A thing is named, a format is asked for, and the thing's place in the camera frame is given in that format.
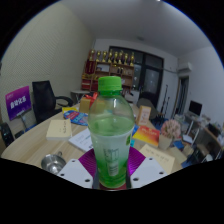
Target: purple cloth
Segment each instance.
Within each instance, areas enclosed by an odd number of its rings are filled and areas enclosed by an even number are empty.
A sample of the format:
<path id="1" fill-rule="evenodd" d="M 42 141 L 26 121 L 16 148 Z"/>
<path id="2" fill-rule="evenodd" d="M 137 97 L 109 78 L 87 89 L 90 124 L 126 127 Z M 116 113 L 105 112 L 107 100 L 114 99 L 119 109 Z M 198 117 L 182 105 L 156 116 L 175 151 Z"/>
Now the purple cloth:
<path id="1" fill-rule="evenodd" d="M 79 158 L 79 162 L 85 167 L 89 174 L 94 178 L 96 174 L 96 158 L 94 150 L 90 149 Z"/>
<path id="2" fill-rule="evenodd" d="M 133 147 L 130 147 L 129 157 L 127 162 L 127 172 L 128 176 L 131 176 L 135 170 L 140 166 L 144 161 L 145 156 L 142 155 L 138 150 Z M 96 158 L 94 150 L 91 149 L 86 152 L 83 156 L 79 158 L 80 163 L 85 167 L 89 174 L 94 178 L 96 174 Z"/>
<path id="3" fill-rule="evenodd" d="M 127 163 L 127 172 L 129 177 L 135 172 L 135 170 L 141 165 L 144 160 L 144 155 L 142 155 L 137 149 L 130 147 Z"/>

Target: monitor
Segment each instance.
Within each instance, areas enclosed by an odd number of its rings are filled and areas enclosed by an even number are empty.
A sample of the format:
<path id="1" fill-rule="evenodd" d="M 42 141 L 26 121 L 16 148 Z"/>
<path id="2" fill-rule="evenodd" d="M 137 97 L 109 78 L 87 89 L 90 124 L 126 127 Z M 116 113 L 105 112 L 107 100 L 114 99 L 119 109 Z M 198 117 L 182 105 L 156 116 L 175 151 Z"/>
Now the monitor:
<path id="1" fill-rule="evenodd" d="M 196 116 L 200 116 L 201 108 L 202 108 L 202 104 L 191 100 L 190 106 L 189 106 L 189 112 L 191 114 L 196 115 Z"/>

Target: purple sign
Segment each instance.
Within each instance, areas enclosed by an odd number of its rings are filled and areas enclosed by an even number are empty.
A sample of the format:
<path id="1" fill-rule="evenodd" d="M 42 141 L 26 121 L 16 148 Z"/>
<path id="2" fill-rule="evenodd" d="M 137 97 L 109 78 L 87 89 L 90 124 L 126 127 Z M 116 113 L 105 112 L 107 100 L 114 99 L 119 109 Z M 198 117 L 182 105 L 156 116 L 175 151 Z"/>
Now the purple sign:
<path id="1" fill-rule="evenodd" d="M 6 107 L 11 121 L 18 116 L 20 112 L 31 108 L 29 86 L 22 87 L 5 96 Z"/>

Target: plastic bottle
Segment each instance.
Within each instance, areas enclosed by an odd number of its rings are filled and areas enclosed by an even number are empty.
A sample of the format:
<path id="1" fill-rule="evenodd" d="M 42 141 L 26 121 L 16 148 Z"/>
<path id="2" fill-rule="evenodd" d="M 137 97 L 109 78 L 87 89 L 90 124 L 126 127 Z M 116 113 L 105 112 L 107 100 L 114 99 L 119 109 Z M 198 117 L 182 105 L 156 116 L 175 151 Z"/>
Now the plastic bottle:
<path id="1" fill-rule="evenodd" d="M 91 133 L 99 182 L 105 188 L 125 185 L 127 160 L 135 119 L 128 102 L 120 95 L 121 78 L 99 78 L 100 95 L 90 108 L 88 127 Z"/>

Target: small metal bowl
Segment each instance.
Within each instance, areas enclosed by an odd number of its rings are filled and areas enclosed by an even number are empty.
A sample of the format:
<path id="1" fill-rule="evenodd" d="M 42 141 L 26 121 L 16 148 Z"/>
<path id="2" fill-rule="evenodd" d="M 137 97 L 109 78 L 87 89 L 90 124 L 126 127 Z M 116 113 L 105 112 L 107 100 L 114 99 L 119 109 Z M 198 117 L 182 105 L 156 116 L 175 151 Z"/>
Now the small metal bowl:
<path id="1" fill-rule="evenodd" d="M 42 169 L 57 175 L 66 165 L 65 160 L 61 156 L 62 152 L 58 152 L 57 155 L 46 155 L 41 161 Z"/>

